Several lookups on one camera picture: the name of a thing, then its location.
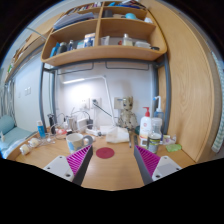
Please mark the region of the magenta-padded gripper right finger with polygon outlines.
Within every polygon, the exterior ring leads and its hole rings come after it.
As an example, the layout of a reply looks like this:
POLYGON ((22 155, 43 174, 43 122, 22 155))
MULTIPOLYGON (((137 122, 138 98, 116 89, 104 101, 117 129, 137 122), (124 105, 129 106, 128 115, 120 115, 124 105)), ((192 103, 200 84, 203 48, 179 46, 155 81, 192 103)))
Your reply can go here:
POLYGON ((170 157, 159 157, 140 146, 134 147, 134 156, 145 185, 181 170, 170 157))

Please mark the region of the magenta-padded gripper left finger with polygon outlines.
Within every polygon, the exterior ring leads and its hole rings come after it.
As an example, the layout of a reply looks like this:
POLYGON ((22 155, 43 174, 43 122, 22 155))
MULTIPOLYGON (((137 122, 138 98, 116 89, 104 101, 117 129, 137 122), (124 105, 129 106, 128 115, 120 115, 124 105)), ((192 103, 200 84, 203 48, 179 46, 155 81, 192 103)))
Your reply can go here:
POLYGON ((92 155, 93 147, 88 145, 67 157, 57 156, 44 167, 44 170, 80 186, 92 155))

